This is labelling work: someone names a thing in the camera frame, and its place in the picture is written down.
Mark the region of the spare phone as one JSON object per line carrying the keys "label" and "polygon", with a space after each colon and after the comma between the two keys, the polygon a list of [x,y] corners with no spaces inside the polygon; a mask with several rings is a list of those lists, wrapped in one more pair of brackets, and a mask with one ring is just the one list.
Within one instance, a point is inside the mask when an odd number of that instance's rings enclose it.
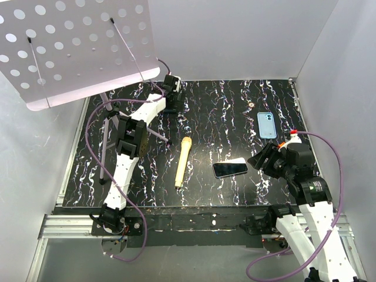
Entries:
{"label": "spare phone", "polygon": [[164,113],[177,113],[178,110],[176,110],[176,109],[164,109],[163,112],[164,112]]}

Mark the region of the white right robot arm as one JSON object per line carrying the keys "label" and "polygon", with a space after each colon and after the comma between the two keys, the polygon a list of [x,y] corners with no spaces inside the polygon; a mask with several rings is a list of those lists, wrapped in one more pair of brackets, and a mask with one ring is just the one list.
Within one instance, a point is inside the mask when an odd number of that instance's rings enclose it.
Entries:
{"label": "white right robot arm", "polygon": [[288,204],[272,205],[262,226],[280,233],[300,266],[276,281],[304,273],[306,281],[361,281],[345,253],[337,229],[339,215],[333,212],[330,190],[322,177],[313,174],[314,155],[307,144],[287,142],[267,144],[248,162],[256,170],[287,182],[307,228],[303,229]]}

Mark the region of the black smartphone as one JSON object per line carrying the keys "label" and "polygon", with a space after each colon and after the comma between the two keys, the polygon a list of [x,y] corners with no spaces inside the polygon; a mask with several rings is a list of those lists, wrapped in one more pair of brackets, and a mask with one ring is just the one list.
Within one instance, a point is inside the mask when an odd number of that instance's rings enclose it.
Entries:
{"label": "black smartphone", "polygon": [[216,178],[235,176],[248,172],[247,163],[243,157],[217,162],[212,167]]}

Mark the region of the light blue phone case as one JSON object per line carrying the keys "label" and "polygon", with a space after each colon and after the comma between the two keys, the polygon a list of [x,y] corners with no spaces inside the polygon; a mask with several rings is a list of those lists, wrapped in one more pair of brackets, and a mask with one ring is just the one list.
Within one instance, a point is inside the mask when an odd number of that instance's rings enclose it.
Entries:
{"label": "light blue phone case", "polygon": [[274,117],[271,112],[259,112],[257,114],[259,135],[262,139],[276,139],[277,131]]}

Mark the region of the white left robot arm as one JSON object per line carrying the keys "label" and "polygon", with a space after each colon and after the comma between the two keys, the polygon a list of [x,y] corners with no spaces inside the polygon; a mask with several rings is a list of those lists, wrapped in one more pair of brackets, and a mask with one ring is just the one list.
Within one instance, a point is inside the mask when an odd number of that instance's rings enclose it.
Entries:
{"label": "white left robot arm", "polygon": [[134,168],[146,153],[149,124],[160,112],[166,109],[173,112],[177,103],[184,102],[181,88],[181,78],[167,74],[161,89],[150,94],[138,110],[129,116],[122,116],[120,112],[115,113],[118,119],[115,174],[109,175],[112,184],[99,216],[90,217],[106,232],[118,235],[125,231],[126,223],[120,212],[127,205],[126,195]]}

